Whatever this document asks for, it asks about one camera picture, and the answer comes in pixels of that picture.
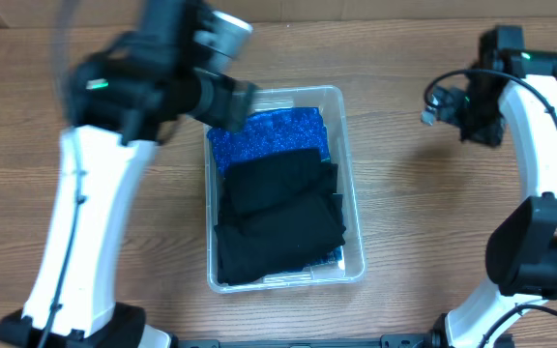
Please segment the sparkly blue cloth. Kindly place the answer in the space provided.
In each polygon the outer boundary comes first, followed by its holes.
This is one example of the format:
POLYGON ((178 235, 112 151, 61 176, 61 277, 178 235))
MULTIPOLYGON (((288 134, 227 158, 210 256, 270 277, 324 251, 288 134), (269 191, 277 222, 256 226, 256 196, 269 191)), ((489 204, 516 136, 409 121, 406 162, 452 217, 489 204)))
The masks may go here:
POLYGON ((318 108, 281 108, 253 113, 239 132, 218 128, 207 131, 218 170, 270 155, 317 149, 322 161, 331 158, 327 128, 318 108))

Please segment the small black cloth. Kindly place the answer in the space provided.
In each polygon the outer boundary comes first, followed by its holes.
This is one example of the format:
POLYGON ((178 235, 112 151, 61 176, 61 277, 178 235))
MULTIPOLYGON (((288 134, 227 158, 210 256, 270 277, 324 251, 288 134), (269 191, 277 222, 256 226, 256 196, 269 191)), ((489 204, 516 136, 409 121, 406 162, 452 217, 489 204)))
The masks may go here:
POLYGON ((248 215, 283 203, 306 189, 324 170, 316 149, 282 152, 231 165, 224 195, 233 211, 248 215))

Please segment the blue jeans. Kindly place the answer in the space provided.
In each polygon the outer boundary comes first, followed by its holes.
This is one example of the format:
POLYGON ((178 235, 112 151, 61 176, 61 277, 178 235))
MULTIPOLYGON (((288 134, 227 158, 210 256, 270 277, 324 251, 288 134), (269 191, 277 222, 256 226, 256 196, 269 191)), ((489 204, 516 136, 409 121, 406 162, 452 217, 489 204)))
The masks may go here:
POLYGON ((326 265, 337 265, 340 269, 345 269, 344 252, 343 247, 339 246, 333 251, 329 252, 322 258, 308 263, 310 267, 314 266, 326 266, 326 265))

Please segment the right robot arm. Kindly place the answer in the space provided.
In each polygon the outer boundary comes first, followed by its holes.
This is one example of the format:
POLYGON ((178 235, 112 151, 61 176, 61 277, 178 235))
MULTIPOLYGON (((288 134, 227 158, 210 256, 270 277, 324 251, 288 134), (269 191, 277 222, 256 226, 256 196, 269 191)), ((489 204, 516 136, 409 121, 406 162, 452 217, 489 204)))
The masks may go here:
POLYGON ((441 315, 412 346, 510 347, 512 324, 557 300, 557 53, 529 50, 518 26, 481 35, 464 89, 425 88, 425 124, 455 126, 462 140, 499 146, 513 138, 520 177, 518 207, 490 235, 484 280, 441 315))

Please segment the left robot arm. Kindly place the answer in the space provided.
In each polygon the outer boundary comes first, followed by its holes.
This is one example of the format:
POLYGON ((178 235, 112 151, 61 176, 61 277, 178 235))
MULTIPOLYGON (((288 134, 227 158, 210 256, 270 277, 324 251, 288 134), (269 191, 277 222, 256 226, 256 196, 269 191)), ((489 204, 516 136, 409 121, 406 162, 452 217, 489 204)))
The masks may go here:
POLYGON ((135 29, 68 62, 76 9, 62 3, 51 65, 67 126, 38 276, 24 306, 0 321, 14 347, 174 347, 144 309, 119 303, 121 242, 165 123, 182 116, 227 131, 249 115, 254 84, 226 74, 252 32, 202 1, 149 0, 135 29))

